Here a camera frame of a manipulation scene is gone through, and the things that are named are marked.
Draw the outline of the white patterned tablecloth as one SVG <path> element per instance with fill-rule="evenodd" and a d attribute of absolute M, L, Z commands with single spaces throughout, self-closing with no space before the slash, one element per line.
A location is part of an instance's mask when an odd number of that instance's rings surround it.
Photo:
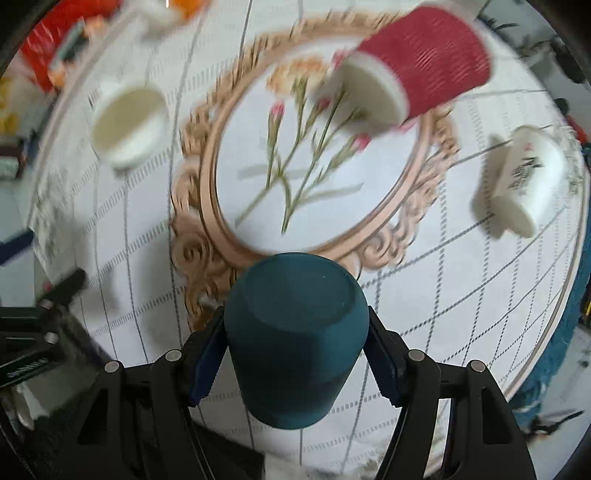
<path fill-rule="evenodd" d="M 160 39 L 124 9 L 59 97 L 28 222 L 51 278 L 88 275 L 73 311 L 127 366 L 176 347 L 243 269 L 307 251 L 338 261 L 382 321 L 437 361 L 480 359 L 514 395 L 562 315 L 588 189 L 562 186 L 537 234 L 503 230 L 489 196 L 514 131 L 562 115 L 491 32 L 491 80 L 404 130 L 351 119 L 332 68 L 409 1 L 214 1 Z M 168 132 L 116 171 L 90 143 L 105 80 L 164 95 Z"/>

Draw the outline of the blue knitted blanket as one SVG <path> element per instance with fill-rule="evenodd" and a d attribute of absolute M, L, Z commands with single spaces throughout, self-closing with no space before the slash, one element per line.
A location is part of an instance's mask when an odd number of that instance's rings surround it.
<path fill-rule="evenodd" d="M 580 303 L 589 277 L 589 254 L 583 253 L 562 318 L 539 361 L 509 402 L 517 424 L 522 430 L 527 429 L 539 414 L 550 382 L 564 362 L 578 323 Z"/>

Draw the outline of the cream paper cup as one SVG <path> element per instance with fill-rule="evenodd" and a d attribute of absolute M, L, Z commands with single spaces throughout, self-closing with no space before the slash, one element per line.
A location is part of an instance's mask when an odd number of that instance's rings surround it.
<path fill-rule="evenodd" d="M 116 171 L 147 160 L 168 132 L 163 93 L 145 82 L 105 80 L 89 96 L 90 143 L 98 159 Z"/>

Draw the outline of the red ribbed paper cup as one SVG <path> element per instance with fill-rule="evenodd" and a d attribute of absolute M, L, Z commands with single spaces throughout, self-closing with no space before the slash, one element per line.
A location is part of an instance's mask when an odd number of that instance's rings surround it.
<path fill-rule="evenodd" d="M 491 55 L 458 10 L 423 3 L 347 53 L 339 76 L 356 107 L 380 127 L 400 127 L 492 77 Z"/>

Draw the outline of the red plastic bag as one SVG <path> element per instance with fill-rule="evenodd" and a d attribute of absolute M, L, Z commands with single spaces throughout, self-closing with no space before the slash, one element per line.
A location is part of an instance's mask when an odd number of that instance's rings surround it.
<path fill-rule="evenodd" d="M 48 75 L 50 62 L 74 24 L 98 16 L 108 18 L 121 4 L 118 0 L 63 0 L 42 18 L 19 48 L 42 91 L 52 89 Z"/>

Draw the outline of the orange white paper cup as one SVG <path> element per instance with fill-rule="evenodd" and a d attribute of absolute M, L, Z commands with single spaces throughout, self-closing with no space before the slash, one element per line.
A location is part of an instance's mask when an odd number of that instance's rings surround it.
<path fill-rule="evenodd" d="M 187 23 L 209 5 L 207 0 L 137 0 L 135 10 L 150 32 L 163 33 Z"/>

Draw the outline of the dark teal cup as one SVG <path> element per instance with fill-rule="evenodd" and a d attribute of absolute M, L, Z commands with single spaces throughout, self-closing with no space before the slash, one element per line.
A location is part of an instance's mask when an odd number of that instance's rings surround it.
<path fill-rule="evenodd" d="M 245 271 L 223 322 L 242 400 L 260 422 L 311 426 L 332 409 L 369 332 L 369 306 L 338 263 L 277 254 Z"/>

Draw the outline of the white printed paper cup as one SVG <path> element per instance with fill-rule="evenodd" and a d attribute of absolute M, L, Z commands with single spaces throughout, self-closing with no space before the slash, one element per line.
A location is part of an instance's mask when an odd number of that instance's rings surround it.
<path fill-rule="evenodd" d="M 492 213 L 507 229 L 534 237 L 562 181 L 563 149 L 544 130 L 517 128 L 491 197 Z"/>

